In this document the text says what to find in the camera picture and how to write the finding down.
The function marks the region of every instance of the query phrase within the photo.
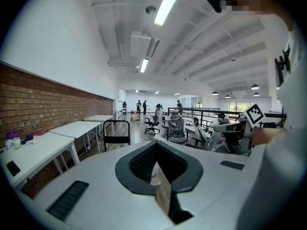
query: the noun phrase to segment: dome pendant light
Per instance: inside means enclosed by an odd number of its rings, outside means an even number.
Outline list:
[[[258,90],[258,89],[259,89],[259,86],[256,84],[253,84],[253,86],[251,87],[251,90]]]

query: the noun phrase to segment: red cloth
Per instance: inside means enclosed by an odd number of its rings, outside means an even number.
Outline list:
[[[31,135],[32,136],[42,136],[43,134],[45,134],[47,132],[48,132],[48,130],[36,131],[36,132],[33,132]]]

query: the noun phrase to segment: ceiling vent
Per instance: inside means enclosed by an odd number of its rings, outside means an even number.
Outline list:
[[[130,39],[130,56],[136,58],[151,58],[160,43],[160,39],[150,37],[141,32],[132,32]]]

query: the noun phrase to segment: purple object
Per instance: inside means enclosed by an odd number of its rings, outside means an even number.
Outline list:
[[[8,139],[13,140],[14,138],[19,137],[19,135],[16,134],[15,130],[11,129],[8,132]]]

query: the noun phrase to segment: black and white square marker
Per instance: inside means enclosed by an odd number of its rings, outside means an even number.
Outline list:
[[[253,104],[251,107],[244,111],[244,116],[248,119],[249,124],[254,127],[265,118],[264,113],[260,110],[257,104]]]

